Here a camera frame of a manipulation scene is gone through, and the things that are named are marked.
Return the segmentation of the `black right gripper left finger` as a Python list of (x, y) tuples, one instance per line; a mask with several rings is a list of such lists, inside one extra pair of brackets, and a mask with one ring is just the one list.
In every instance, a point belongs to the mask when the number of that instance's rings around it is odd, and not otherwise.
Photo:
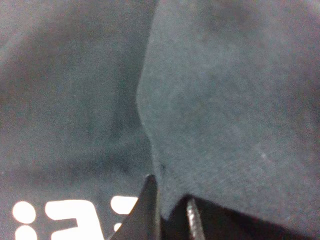
[(129, 215), (110, 240), (160, 240), (161, 216), (156, 177), (149, 174)]

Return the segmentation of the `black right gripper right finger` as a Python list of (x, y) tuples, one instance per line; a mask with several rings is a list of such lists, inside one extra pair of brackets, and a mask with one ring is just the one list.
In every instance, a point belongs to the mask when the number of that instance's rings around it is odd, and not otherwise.
[(306, 240), (304, 234), (284, 228), (194, 195), (184, 195), (168, 219), (161, 219), (163, 240), (193, 240), (187, 217), (188, 202), (194, 201), (206, 240)]

